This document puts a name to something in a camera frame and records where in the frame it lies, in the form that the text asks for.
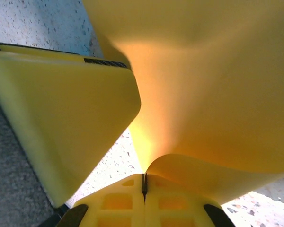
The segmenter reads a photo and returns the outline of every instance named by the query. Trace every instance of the yellow plastic part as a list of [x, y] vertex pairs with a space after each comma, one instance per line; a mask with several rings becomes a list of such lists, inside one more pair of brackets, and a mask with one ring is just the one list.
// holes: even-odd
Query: yellow plastic part
[[284, 175], [284, 1], [83, 2], [136, 76], [144, 171], [218, 202]]
[[146, 227], [215, 227], [204, 209], [215, 201], [183, 190], [157, 175], [148, 175], [145, 203]]
[[141, 186], [135, 174], [79, 200], [89, 207], [79, 227], [144, 227]]
[[157, 175], [148, 175], [146, 201], [141, 175], [132, 175], [75, 203], [88, 211], [79, 227], [214, 227], [204, 205], [215, 201], [193, 194]]
[[0, 51], [0, 105], [56, 207], [140, 109], [128, 69]]

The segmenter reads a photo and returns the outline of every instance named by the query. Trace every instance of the gray floor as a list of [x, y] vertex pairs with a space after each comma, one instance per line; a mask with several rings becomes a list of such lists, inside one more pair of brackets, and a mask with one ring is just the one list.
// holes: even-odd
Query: gray floor
[[53, 213], [0, 110], [0, 227], [34, 227]]

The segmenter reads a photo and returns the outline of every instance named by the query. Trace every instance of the yellow foam block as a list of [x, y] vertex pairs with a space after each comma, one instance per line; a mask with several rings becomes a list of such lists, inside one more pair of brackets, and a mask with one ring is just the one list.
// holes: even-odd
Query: yellow foam block
[[129, 176], [75, 203], [88, 205], [79, 227], [144, 227], [141, 174]]
[[89, 207], [79, 227], [215, 227], [217, 218], [232, 226], [217, 202], [157, 175], [147, 176], [144, 203], [141, 181], [132, 175], [76, 202]]
[[0, 51], [0, 105], [55, 206], [140, 109], [128, 69]]

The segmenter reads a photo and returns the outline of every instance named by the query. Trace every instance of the curved yellow surface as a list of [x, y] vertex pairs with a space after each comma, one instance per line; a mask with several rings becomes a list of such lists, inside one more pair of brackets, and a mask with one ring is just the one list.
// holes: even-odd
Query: curved yellow surface
[[140, 109], [128, 69], [0, 51], [0, 105], [56, 207]]
[[[181, 184], [200, 174], [198, 190], [217, 201], [284, 174], [284, 1], [83, 2], [105, 57], [136, 76], [143, 170], [169, 155], [148, 172]], [[215, 169], [231, 180], [210, 187]]]

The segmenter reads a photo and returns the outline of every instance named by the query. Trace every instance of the speckled floor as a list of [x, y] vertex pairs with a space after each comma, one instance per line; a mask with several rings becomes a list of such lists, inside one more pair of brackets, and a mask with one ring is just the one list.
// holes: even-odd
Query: speckled floor
[[[102, 55], [80, 0], [0, 0], [0, 42]], [[125, 131], [68, 203], [140, 172]], [[284, 227], [284, 179], [223, 208], [238, 227]]]

